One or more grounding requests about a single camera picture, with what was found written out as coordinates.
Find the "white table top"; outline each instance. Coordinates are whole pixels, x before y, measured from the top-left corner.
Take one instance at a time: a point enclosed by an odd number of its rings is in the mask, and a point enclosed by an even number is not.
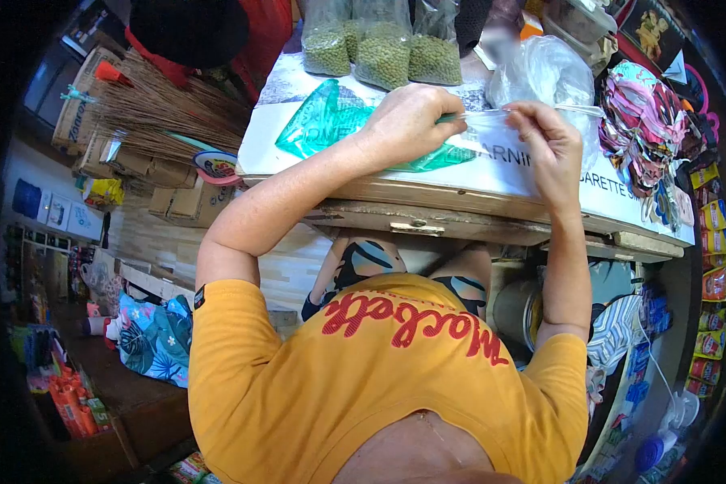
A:
[[[484,85],[492,75],[474,53],[461,62],[461,86],[447,88],[463,99],[467,111],[490,108],[484,100]],[[302,67],[301,53],[282,53],[261,91],[261,98],[253,111],[250,124],[239,150],[241,169],[253,175],[278,173],[300,161],[300,158],[279,150],[275,141],[304,99],[327,77],[307,73]],[[351,75],[339,77],[339,85],[350,89],[359,98],[376,104],[386,94],[357,82]],[[538,199],[532,179],[532,166],[516,162],[516,155],[526,152],[526,145],[509,131],[495,135],[492,144],[501,147],[494,156],[483,154],[452,167],[426,173],[382,172],[383,179],[395,179],[432,184],[491,194]],[[694,244],[694,228],[684,225],[673,233],[669,227],[641,218],[642,203],[629,193],[619,174],[602,158],[581,179],[581,210],[584,213],[611,218],[645,228],[664,236]]]

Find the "red printed text on shirt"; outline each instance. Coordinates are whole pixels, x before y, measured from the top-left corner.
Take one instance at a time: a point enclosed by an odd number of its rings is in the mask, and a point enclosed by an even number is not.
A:
[[[484,353],[492,366],[507,365],[508,359],[500,357],[500,338],[487,329],[481,329],[478,318],[466,311],[456,312],[453,307],[437,305],[429,301],[411,299],[405,296],[390,294],[383,291],[366,291],[382,296],[369,297],[361,292],[347,294],[340,300],[333,300],[325,307],[325,316],[328,321],[323,325],[323,334],[335,334],[344,328],[344,337],[355,335],[364,321],[377,321],[392,317],[400,324],[396,334],[392,336],[390,344],[395,348],[408,348],[417,334],[425,338],[435,338],[446,334],[453,339],[463,339],[471,335],[471,343],[465,354],[468,358]],[[435,309],[419,310],[412,302],[425,303],[436,306],[445,311]],[[422,331],[419,330],[421,321],[428,323]]]

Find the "drawer handle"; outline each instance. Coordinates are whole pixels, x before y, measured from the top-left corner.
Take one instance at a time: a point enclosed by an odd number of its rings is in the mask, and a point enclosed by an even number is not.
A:
[[[390,232],[394,234],[417,234],[420,236],[441,237],[446,229],[444,227],[431,227],[424,225],[422,227],[414,227],[409,224],[399,222],[390,222]]]

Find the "striped cloth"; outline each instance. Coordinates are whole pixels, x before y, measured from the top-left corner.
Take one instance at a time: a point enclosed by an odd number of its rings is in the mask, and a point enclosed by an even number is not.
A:
[[[595,319],[595,332],[586,351],[591,365],[604,369],[606,375],[615,372],[616,364],[632,341],[632,321],[642,301],[643,297],[635,294],[621,297]]]

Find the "white wall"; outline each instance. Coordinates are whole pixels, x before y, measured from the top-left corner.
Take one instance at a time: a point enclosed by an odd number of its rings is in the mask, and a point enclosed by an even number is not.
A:
[[[68,167],[32,149],[14,136],[8,146],[3,171],[4,197],[1,218],[6,223],[18,221],[28,227],[40,227],[34,219],[24,217],[10,207],[19,179],[42,190],[51,190],[70,200],[82,201],[81,193],[75,188],[75,178]]]

